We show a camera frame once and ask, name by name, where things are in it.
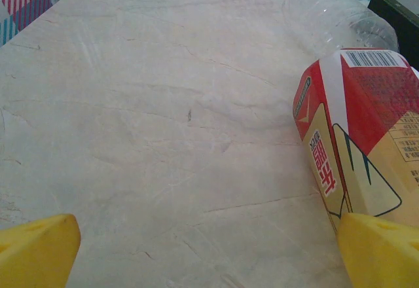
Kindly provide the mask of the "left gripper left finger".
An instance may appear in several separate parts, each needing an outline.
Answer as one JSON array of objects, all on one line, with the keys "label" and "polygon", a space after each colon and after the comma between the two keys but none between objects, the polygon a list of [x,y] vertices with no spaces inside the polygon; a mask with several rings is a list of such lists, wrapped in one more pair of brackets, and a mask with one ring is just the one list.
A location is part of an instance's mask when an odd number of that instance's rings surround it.
[{"label": "left gripper left finger", "polygon": [[65,287],[80,244],[72,214],[2,229],[1,286]]}]

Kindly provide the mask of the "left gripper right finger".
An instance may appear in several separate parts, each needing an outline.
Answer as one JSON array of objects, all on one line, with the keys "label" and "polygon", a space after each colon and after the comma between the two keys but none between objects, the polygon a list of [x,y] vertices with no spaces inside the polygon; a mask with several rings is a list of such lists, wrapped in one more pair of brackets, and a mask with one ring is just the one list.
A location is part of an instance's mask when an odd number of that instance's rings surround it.
[{"label": "left gripper right finger", "polygon": [[347,213],[338,248],[353,287],[417,287],[418,228]]}]

